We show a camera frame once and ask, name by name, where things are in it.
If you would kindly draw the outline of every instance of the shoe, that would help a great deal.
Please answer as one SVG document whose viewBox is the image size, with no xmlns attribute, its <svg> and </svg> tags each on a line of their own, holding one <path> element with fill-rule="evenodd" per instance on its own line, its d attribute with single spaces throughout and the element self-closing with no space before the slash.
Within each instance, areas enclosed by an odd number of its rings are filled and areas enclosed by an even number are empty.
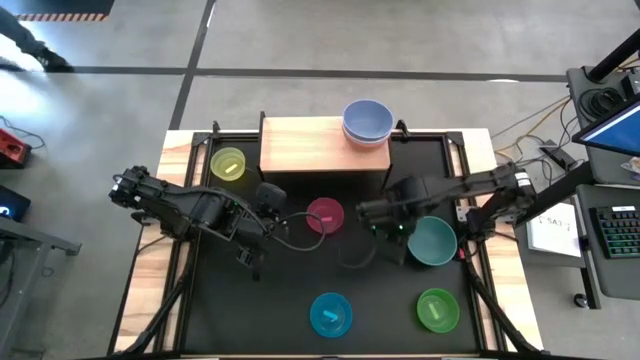
<svg viewBox="0 0 640 360">
<path fill-rule="evenodd" d="M 46 72 L 73 71 L 73 67 L 69 65 L 67 60 L 47 48 L 44 48 L 39 54 L 32 54 L 32 56 L 38 60 Z"/>
</svg>

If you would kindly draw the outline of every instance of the yellow bowl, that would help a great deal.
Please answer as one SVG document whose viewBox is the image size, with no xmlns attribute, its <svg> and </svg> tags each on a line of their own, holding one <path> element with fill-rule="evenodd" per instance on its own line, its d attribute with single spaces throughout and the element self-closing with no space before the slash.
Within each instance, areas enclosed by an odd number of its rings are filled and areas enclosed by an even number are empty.
<svg viewBox="0 0 640 360">
<path fill-rule="evenodd" d="M 224 181 L 238 180 L 244 174 L 245 165 L 244 153 L 236 148 L 220 149 L 209 163 L 213 175 Z"/>
</svg>

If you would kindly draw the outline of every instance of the person's leg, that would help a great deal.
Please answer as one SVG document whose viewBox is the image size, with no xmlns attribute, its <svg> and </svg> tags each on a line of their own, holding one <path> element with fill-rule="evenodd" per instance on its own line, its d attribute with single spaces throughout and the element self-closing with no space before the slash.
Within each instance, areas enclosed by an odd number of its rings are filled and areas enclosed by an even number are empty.
<svg viewBox="0 0 640 360">
<path fill-rule="evenodd" d="M 37 41 L 31 31 L 20 25 L 10 12 L 0 6 L 0 34 L 16 43 L 16 46 L 33 56 L 46 71 L 72 71 L 67 60 L 49 50 L 43 42 Z"/>
<path fill-rule="evenodd" d="M 0 6 L 0 34 L 13 40 L 24 53 L 37 55 L 45 49 L 44 43 L 37 41 L 31 31 L 20 25 L 18 19 L 2 6 Z"/>
</svg>

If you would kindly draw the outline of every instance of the keyboard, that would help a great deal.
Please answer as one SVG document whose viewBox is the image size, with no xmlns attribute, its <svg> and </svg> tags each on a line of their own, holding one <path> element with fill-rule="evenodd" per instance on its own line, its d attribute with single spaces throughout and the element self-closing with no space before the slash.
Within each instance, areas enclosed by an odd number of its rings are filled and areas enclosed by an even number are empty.
<svg viewBox="0 0 640 360">
<path fill-rule="evenodd" d="M 640 206 L 589 209 L 591 221 L 608 259 L 640 257 Z"/>
</svg>

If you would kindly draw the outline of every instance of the gray floor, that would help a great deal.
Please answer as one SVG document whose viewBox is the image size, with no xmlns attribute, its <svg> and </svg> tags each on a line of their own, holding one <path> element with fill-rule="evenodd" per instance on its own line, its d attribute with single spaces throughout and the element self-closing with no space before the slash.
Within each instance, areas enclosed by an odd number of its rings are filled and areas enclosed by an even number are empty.
<svg viewBox="0 0 640 360">
<path fill-rule="evenodd" d="M 76 65 L 184 68 L 205 3 L 116 0 L 105 22 L 26 26 Z M 200 68 L 561 75 L 597 62 L 639 20 L 633 0 L 218 0 L 194 60 Z M 38 66 L 5 39 L 0 56 Z M 1 183 L 33 199 L 28 224 L 84 244 L 77 258 L 51 258 L 56 273 L 40 282 L 20 347 L 44 349 L 46 359 L 103 355 L 140 231 L 108 200 L 111 175 L 134 164 L 155 169 L 183 76 L 0 73 L 0 82 L 2 115 L 47 141 L 27 170 L 0 172 Z M 354 99 L 375 98 L 414 128 L 496 133 L 567 94 L 562 83 L 207 76 L 189 90 L 181 129 L 208 129 L 214 119 L 256 128 L 261 110 L 337 115 Z M 535 134 L 557 142 L 561 131 L 553 117 Z M 531 140 L 523 150 L 539 154 Z M 528 170 L 542 190 L 540 165 Z M 525 270 L 546 349 L 638 357 L 640 302 L 604 298 L 603 310 L 580 310 L 571 303 L 582 286 L 577 270 Z"/>
</svg>

